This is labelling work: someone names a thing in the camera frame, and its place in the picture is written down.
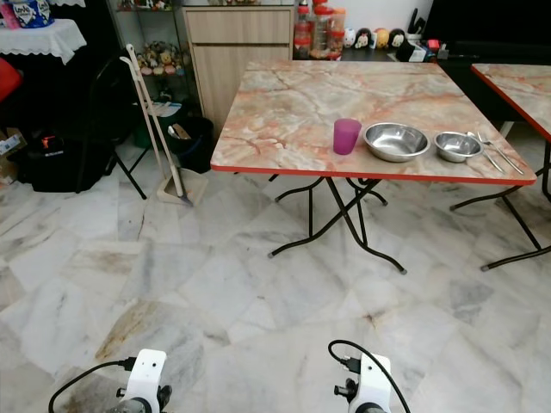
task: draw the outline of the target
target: black monitor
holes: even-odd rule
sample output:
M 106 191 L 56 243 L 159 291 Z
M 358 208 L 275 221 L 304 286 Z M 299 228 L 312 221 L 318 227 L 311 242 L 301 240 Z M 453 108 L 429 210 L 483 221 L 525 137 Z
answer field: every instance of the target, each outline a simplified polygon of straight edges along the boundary
M 451 52 L 551 56 L 548 9 L 545 0 L 434 0 L 424 37 Z

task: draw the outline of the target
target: fork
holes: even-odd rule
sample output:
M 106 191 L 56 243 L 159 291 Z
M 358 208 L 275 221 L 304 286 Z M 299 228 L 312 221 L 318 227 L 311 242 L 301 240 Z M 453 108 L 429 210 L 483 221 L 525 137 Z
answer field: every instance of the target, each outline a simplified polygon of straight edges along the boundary
M 479 133 L 479 141 L 483 144 L 483 145 L 491 145 L 493 146 L 493 148 L 498 152 L 499 155 L 501 155 L 501 157 L 510 165 L 512 166 L 512 168 L 518 172 L 520 175 L 524 175 L 524 172 L 518 168 L 510 159 L 509 157 L 507 157 L 507 155 L 505 155 L 493 142 L 489 141 L 489 140 L 483 140 L 482 137 L 480 136 L 480 133 Z
M 484 145 L 484 142 L 482 141 L 482 137 L 480 136 L 480 133 L 478 133 L 478 140 L 481 142 L 481 144 Z M 486 149 L 484 148 L 484 146 L 482 146 L 482 153 L 484 154 L 484 156 L 486 157 L 486 159 L 488 161 L 490 161 L 492 163 L 493 166 L 495 166 L 496 170 L 498 170 L 499 172 L 501 172 L 502 174 L 505 173 L 505 171 L 503 170 L 503 168 L 501 168 L 497 163 L 496 161 L 493 160 L 493 158 L 488 155 L 486 153 Z

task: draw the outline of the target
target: small metal bowl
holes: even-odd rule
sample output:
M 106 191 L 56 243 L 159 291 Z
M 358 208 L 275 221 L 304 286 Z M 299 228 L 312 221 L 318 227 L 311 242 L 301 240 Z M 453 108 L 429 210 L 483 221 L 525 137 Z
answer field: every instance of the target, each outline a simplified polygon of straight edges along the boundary
M 399 123 L 377 123 L 363 135 L 375 156 L 388 162 L 407 162 L 427 152 L 430 142 L 421 131 Z
M 434 142 L 438 155 L 453 163 L 465 162 L 484 150 L 479 140 L 465 133 L 442 132 L 434 138 Z

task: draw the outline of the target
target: white tablecloth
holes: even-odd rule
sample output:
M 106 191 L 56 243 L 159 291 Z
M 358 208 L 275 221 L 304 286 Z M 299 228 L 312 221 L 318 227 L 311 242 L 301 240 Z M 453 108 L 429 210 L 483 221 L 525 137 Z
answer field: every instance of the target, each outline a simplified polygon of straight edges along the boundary
M 66 65 L 86 40 L 73 20 L 56 19 L 47 28 L 0 28 L 0 53 L 52 54 Z
M 63 6 L 66 4 L 68 6 L 86 7 L 84 0 L 50 0 L 50 4 L 55 4 L 56 6 Z

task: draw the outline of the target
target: broom handle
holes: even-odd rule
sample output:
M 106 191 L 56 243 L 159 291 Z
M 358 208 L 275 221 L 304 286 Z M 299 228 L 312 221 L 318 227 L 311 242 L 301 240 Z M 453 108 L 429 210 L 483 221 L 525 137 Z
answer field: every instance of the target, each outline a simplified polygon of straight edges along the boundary
M 147 132 L 149 132 L 149 139 L 151 140 L 153 145 L 153 150 L 155 151 L 155 158 L 157 159 L 158 168 L 161 170 L 161 175 L 163 176 L 163 179 L 166 179 L 163 163 L 161 163 L 161 157 L 158 154 L 157 140 L 155 139 L 155 135 L 153 134 L 152 124 L 149 121 L 149 115 L 147 114 L 147 109 L 145 109 L 144 97 L 141 93 L 141 86 L 139 85 L 138 78 L 136 77 L 136 71 L 135 71 L 134 65 L 130 60 L 128 60 L 128 58 L 119 58 L 119 59 L 121 59 L 128 66 L 130 66 L 132 79 L 134 80 L 134 87 L 136 88 L 136 93 L 138 94 L 139 105 L 141 106 L 141 112 L 144 115 L 145 125 L 147 126 Z
M 147 102 L 147 106 L 152 112 L 153 123 L 157 128 L 158 136 L 161 139 L 161 143 L 163 144 L 164 153 L 166 154 L 166 157 L 169 161 L 170 172 L 172 172 L 172 178 L 174 179 L 174 186 L 176 187 L 176 194 L 178 196 L 183 196 L 183 187 L 182 187 L 182 182 L 180 181 L 180 174 L 178 173 L 176 165 L 172 160 L 172 156 L 166 144 L 166 140 L 164 140 L 163 130 L 161 129 L 161 126 L 158 124 L 157 114 L 155 113 L 155 108 L 153 107 L 152 99 L 149 96 L 147 87 L 145 86 L 144 78 L 141 76 L 141 71 L 139 71 L 138 60 L 136 59 L 136 53 L 134 52 L 134 46 L 128 43 L 127 50 L 128 50 L 128 54 L 130 55 L 130 59 L 132 60 L 132 63 L 134 65 L 134 69 L 138 68 L 138 70 L 136 71 L 137 72 L 136 75 L 144 91 L 144 96 L 145 96 L 145 101 Z

